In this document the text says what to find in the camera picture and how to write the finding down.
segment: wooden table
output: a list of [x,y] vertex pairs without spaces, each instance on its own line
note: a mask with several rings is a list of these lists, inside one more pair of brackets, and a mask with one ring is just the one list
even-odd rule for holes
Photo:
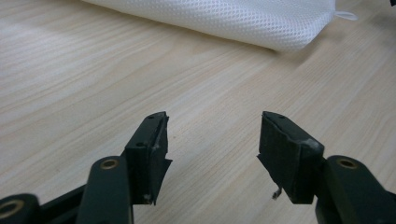
[[135,223],[317,223],[256,156],[263,110],[365,163],[396,191],[396,8],[346,1],[305,49],[278,53],[77,0],[0,2],[0,198],[84,184],[143,118],[167,111],[172,163]]

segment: light wood tabletop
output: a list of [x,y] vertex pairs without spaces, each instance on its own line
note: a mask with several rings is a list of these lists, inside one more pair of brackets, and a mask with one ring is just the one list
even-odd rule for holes
[[77,0],[0,1],[0,198],[45,203],[83,185],[159,111],[173,163],[135,223],[317,223],[314,204],[271,198],[256,157],[262,111],[396,192],[396,7],[337,8],[359,19],[334,18],[279,53]]

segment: screw hole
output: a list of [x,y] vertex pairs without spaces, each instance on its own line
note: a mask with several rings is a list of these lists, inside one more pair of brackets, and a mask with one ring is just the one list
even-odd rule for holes
[[113,169],[118,165],[119,165],[119,161],[110,159],[110,160],[102,161],[102,163],[100,164],[100,168],[102,168],[103,170],[109,170],[109,169]]
[[358,168],[358,165],[354,161],[350,161],[350,160],[346,160],[346,159],[338,160],[338,164],[340,164],[342,167],[348,168],[348,169]]
[[10,217],[19,212],[24,206],[24,201],[15,199],[9,202],[0,204],[0,219]]

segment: white fabric bag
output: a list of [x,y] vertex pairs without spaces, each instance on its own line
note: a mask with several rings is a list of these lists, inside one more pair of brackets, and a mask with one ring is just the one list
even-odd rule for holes
[[280,51],[302,49],[337,15],[334,0],[84,1]]

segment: black plastic part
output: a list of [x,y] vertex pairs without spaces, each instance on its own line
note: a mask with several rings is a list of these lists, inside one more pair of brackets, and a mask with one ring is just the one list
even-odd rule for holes
[[0,200],[0,223],[37,223],[39,216],[38,199],[32,194],[18,194]]
[[84,188],[85,185],[41,205],[41,222],[47,224],[75,223]]
[[156,203],[163,178],[172,161],[165,158],[168,152],[165,112],[146,117],[121,156],[128,163],[132,204]]
[[106,157],[93,164],[78,210],[77,224],[133,223],[127,164]]
[[363,163],[331,156],[323,175],[342,223],[396,223],[396,202]]
[[292,203],[312,203],[324,146],[285,116],[262,113],[259,160]]

